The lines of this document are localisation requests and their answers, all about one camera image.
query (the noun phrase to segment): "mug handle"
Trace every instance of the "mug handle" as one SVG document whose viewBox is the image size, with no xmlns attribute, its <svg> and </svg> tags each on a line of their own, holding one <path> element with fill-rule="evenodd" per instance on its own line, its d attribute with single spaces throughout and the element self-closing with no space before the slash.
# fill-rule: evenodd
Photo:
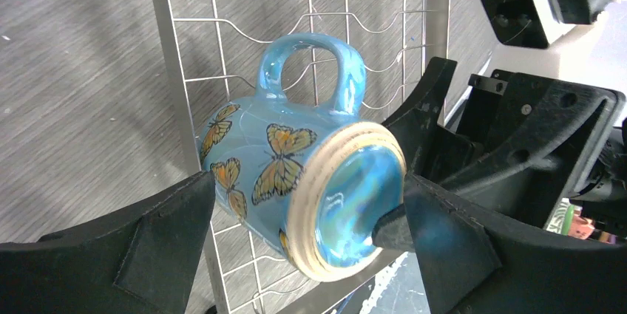
<svg viewBox="0 0 627 314">
<path fill-rule="evenodd" d="M 366 67 L 359 53 L 338 38 L 319 33 L 295 33 L 272 42 L 263 53 L 255 96 L 272 100 L 287 100 L 281 87 L 283 64 L 292 53 L 307 48 L 323 48 L 337 58 L 337 85 L 333 97 L 320 104 L 344 115 L 355 115 L 364 100 Z"/>
</svg>

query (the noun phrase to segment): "metal wire rack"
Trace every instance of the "metal wire rack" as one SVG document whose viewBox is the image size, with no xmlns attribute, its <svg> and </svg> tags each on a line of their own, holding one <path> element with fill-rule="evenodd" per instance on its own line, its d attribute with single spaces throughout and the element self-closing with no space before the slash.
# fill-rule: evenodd
<svg viewBox="0 0 627 314">
<path fill-rule="evenodd" d="M 420 73 L 424 71 L 424 67 L 426 65 L 425 63 L 433 56 L 447 56 L 450 0 L 421 0 L 421 7 L 419 9 L 408 8 L 407 2 L 408 0 L 402 0 L 402 6 L 398 7 L 397 11 L 389 17 L 387 24 L 384 24 L 382 27 L 373 28 L 368 27 L 357 14 L 350 11 L 349 0 L 344 0 L 344 11 L 342 12 L 317 12 L 313 5 L 313 0 L 307 0 L 307 7 L 303 7 L 305 13 L 300 15 L 292 28 L 283 34 L 296 32 L 303 22 L 308 23 L 308 30 L 310 32 L 316 32 L 314 25 L 315 18 L 323 19 L 327 17 L 343 17 L 346 40 L 349 44 L 351 44 L 349 33 L 349 23 L 351 20 L 356 22 L 356 24 L 361 27 L 364 32 L 371 35 L 385 33 L 390 30 L 390 28 L 395 25 L 397 21 L 402 20 L 402 44 L 394 56 L 394 59 L 387 66 L 382 68 L 379 67 L 376 69 L 372 66 L 366 67 L 370 73 L 375 74 L 386 73 L 393 69 L 400 69 L 401 78 L 398 81 L 398 86 L 396 89 L 392 90 L 391 96 L 389 96 L 384 103 L 381 103 L 379 106 L 363 103 L 366 109 L 371 111 L 384 110 L 387 108 L 387 113 L 389 114 L 392 112 L 390 111 L 390 105 L 393 101 L 396 100 L 399 95 L 401 100 L 404 100 L 406 94 L 408 93 L 408 87 L 417 83 L 417 80 L 410 81 L 407 79 L 407 53 L 412 51 L 418 51 L 420 53 Z M 153 3 L 155 6 L 157 25 L 166 62 L 169 87 L 173 97 L 175 118 L 177 120 L 178 128 L 180 129 L 185 167 L 189 174 L 193 174 L 200 170 L 200 162 L 197 154 L 196 133 L 192 118 L 192 108 L 190 107 L 188 89 L 191 89 L 191 87 L 189 85 L 198 81 L 223 81 L 224 90 L 228 100 L 231 100 L 229 81 L 241 81 L 250 88 L 250 92 L 254 91 L 254 85 L 250 83 L 246 77 L 238 75 L 237 71 L 230 71 L 227 69 L 227 57 L 223 46 L 223 34 L 221 28 L 228 26 L 243 38 L 261 44 L 261 50 L 264 48 L 264 44 L 271 43 L 271 41 L 255 38 L 254 36 L 246 33 L 246 29 L 244 27 L 238 27 L 232 20 L 221 18 L 219 13 L 222 11 L 218 10 L 217 0 L 211 0 L 212 17 L 210 18 L 174 17 L 171 0 L 153 0 Z M 418 40 L 415 40 L 414 37 L 411 38 L 411 41 L 414 44 L 407 43 L 407 17 L 411 14 L 421 15 L 422 23 L 421 37 Z M 219 75 L 198 78 L 185 77 L 181 60 L 180 42 L 177 37 L 177 28 L 175 25 L 178 22 L 206 22 L 214 26 L 218 51 L 217 54 L 220 57 L 221 69 Z M 285 90 L 289 90 L 297 86 L 305 78 L 305 76 L 307 76 L 308 72 L 311 71 L 311 78 L 313 80 L 313 101 L 317 105 L 320 99 L 319 76 L 317 74 L 317 70 L 320 64 L 330 61 L 334 61 L 334 59 L 321 59 L 320 54 L 318 54 L 316 50 L 311 50 L 311 62 L 305 65 L 302 73 L 293 83 L 285 87 Z M 285 295 L 295 293 L 296 291 L 302 289 L 306 283 L 303 283 L 300 286 L 286 292 L 274 289 L 275 286 L 281 282 L 295 276 L 297 271 L 294 271 L 289 273 L 287 276 L 270 283 L 269 285 L 262 286 L 260 272 L 258 269 L 259 261 L 268 260 L 271 262 L 283 262 L 284 260 L 269 255 L 257 255 L 254 238 L 251 232 L 248 232 L 248 243 L 250 244 L 252 260 L 240 264 L 230 270 L 224 270 L 223 263 L 220 258 L 220 249 L 217 246 L 216 236 L 232 232 L 238 228 L 240 228 L 239 224 L 215 230 L 214 224 L 212 223 L 205 241 L 204 253 L 209 269 L 217 309 L 219 313 L 235 313 L 240 311 L 242 308 L 253 307 L 254 312 L 265 313 L 263 300 L 266 295 Z M 317 287 L 301 296 L 287 307 L 284 307 L 280 310 L 280 313 L 323 313 L 333 305 L 339 303 L 345 296 L 374 276 L 384 266 L 390 264 L 396 257 L 398 257 L 398 255 L 398 253 L 384 251 L 371 266 L 361 273 L 342 281 L 319 284 Z M 253 298 L 244 301 L 243 303 L 230 303 L 225 286 L 225 278 L 237 271 L 250 268 L 250 266 L 254 269 L 254 280 L 256 282 L 255 286 L 257 292 Z"/>
</svg>

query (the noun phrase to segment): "black plastic mount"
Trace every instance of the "black plastic mount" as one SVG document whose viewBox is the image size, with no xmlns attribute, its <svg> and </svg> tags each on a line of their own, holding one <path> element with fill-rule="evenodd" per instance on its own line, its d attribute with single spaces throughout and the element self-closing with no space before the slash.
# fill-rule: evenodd
<svg viewBox="0 0 627 314">
<path fill-rule="evenodd" d="M 627 247 L 550 233 L 419 176 L 405 208 L 432 314 L 627 313 Z"/>
<path fill-rule="evenodd" d="M 0 313 L 184 313 L 215 201 L 200 172 L 29 244 L 0 244 Z"/>
<path fill-rule="evenodd" d="M 409 171 L 404 205 L 379 220 L 374 244 L 416 252 L 433 314 L 627 313 L 625 248 L 542 229 L 589 186 L 624 95 L 496 70 L 471 77 L 449 130 L 433 116 L 454 70 L 432 59 L 384 122 Z M 627 205 L 612 216 L 627 225 Z"/>
</svg>

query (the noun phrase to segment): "butterfly wing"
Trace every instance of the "butterfly wing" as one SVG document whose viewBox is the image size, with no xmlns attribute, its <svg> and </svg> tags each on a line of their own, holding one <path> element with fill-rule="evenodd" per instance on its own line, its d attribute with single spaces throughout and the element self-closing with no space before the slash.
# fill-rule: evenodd
<svg viewBox="0 0 627 314">
<path fill-rule="evenodd" d="M 288 236 L 285 234 L 283 229 L 279 229 L 279 240 L 281 241 L 281 248 L 283 248 L 285 257 L 288 258 L 288 261 L 291 264 L 294 264 L 294 259 L 292 258 L 292 254 L 290 253 Z"/>
<path fill-rule="evenodd" d="M 223 188 L 228 188 L 228 175 L 226 172 L 226 164 L 222 162 L 211 164 L 211 171 L 213 171 L 217 183 Z"/>
<path fill-rule="evenodd" d="M 244 222 L 248 215 L 248 206 L 246 205 L 246 197 L 241 191 L 232 190 L 228 193 L 228 205 L 231 206 L 233 212 L 240 222 Z"/>
<path fill-rule="evenodd" d="M 302 165 L 298 162 L 288 158 L 277 160 L 273 191 L 279 196 L 286 196 L 296 187 L 301 173 Z"/>
<path fill-rule="evenodd" d="M 268 133 L 268 143 L 277 155 L 289 155 L 297 153 L 316 142 L 316 132 L 307 129 L 293 129 L 288 126 L 280 126 L 271 123 L 265 130 Z"/>
<path fill-rule="evenodd" d="M 224 136 L 231 130 L 231 126 L 233 123 L 230 120 L 221 120 L 219 122 L 213 123 L 209 130 L 207 131 L 207 135 L 205 136 L 205 140 L 203 141 L 203 147 L 200 150 L 200 164 L 202 165 L 207 157 L 207 154 L 211 151 L 211 147 L 218 144 L 224 139 Z"/>
<path fill-rule="evenodd" d="M 274 193 L 274 175 L 277 173 L 278 162 L 279 160 L 272 160 L 263 171 L 261 171 L 261 175 L 259 175 L 253 187 L 253 205 L 258 205 L 272 198 L 272 194 Z"/>
<path fill-rule="evenodd" d="M 233 188 L 240 175 L 240 161 L 234 157 L 226 160 L 227 188 Z"/>
<path fill-rule="evenodd" d="M 215 120 L 220 122 L 221 120 L 224 120 L 228 116 L 234 114 L 238 109 L 240 109 L 240 105 L 236 103 L 226 105 L 216 114 Z"/>
</svg>

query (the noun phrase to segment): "mug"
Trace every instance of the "mug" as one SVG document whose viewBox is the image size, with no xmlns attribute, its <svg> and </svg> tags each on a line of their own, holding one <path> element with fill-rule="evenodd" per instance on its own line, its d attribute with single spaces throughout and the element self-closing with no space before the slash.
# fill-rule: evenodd
<svg viewBox="0 0 627 314">
<path fill-rule="evenodd" d="M 315 107 L 290 103 L 283 64 L 313 47 L 336 56 L 333 96 Z M 200 162 L 215 174 L 221 206 L 316 281 L 370 264 L 381 251 L 372 244 L 376 221 L 402 202 L 404 157 L 385 127 L 359 118 L 365 87 L 354 48 L 287 35 L 265 51 L 254 96 L 219 109 L 201 134 Z"/>
</svg>

